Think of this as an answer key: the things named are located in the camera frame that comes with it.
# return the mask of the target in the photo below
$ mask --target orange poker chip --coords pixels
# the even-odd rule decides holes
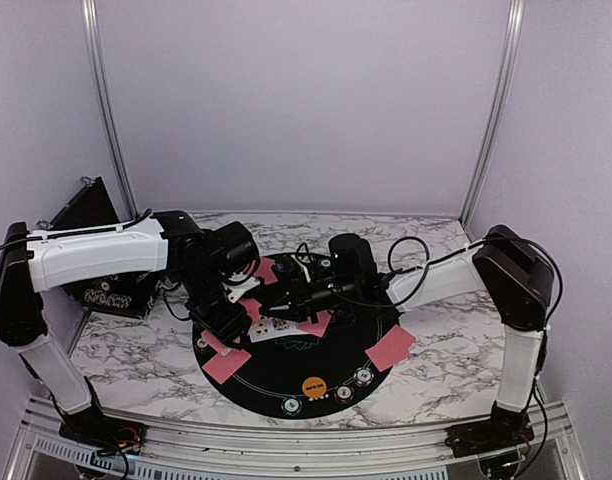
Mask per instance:
[[[310,377],[302,383],[302,392],[308,398],[318,399],[326,395],[326,382],[319,377]]]

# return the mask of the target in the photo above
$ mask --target gray wall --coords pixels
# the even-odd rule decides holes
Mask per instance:
[[[102,175],[117,192],[79,2],[0,0],[0,243],[14,221],[51,218],[82,175]],[[45,298],[49,323],[67,339],[81,310],[59,294]],[[0,478],[34,388],[0,343]]]
[[[472,229],[507,223],[561,264],[543,383],[591,478],[612,479],[612,0],[532,1]]]
[[[500,0],[99,2],[140,207],[456,216],[508,9]]]

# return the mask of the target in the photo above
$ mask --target blue poker chip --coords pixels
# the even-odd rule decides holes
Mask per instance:
[[[375,374],[370,368],[360,367],[353,374],[353,382],[358,387],[367,387],[375,378]]]
[[[282,412],[289,417],[294,417],[302,411],[302,402],[299,398],[288,397],[282,400]]]

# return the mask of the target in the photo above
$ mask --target white marble table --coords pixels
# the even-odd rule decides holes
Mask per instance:
[[[262,254],[294,251],[307,242],[326,253],[336,234],[355,232],[370,241],[381,271],[386,253],[403,235],[427,241],[433,257],[462,246],[456,220],[366,215],[193,214],[204,228],[239,220]],[[419,247],[403,244],[397,265],[412,264]],[[184,314],[183,295],[174,304]],[[286,428],[354,428],[451,420],[490,411],[501,375],[503,328],[490,298],[468,294],[403,315],[417,337],[412,358],[396,365],[367,399],[337,414],[311,420],[263,417],[221,396],[199,369],[191,325],[175,320],[157,302],[146,320],[91,316],[72,359],[92,381],[103,405],[146,415],[225,425]]]

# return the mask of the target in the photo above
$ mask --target metal pole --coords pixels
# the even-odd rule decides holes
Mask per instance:
[[[82,10],[84,14],[84,29],[86,31],[86,41],[88,43],[88,56],[90,57],[93,80],[99,99],[99,106],[102,114],[102,123],[106,133],[106,139],[110,148],[111,160],[117,175],[119,189],[126,206],[126,211],[132,218],[136,218],[137,202],[135,194],[130,185],[126,163],[122,154],[117,127],[113,117],[113,109],[104,68],[104,57],[102,55],[102,44],[97,25],[97,7],[95,0],[82,0]]]
[[[475,166],[473,178],[468,188],[466,199],[464,200],[462,212],[459,216],[459,221],[464,228],[468,227],[472,219],[475,205],[477,204],[477,199],[479,198],[484,178],[490,164],[502,111],[506,104],[506,99],[508,98],[515,61],[517,59],[517,48],[519,46],[519,37],[524,18],[524,5],[525,0],[511,0],[510,2],[502,61],[499,66],[499,75],[497,77],[495,95],[493,96],[493,104],[488,117],[486,132],[484,133],[484,138],[479,149],[477,165]]]

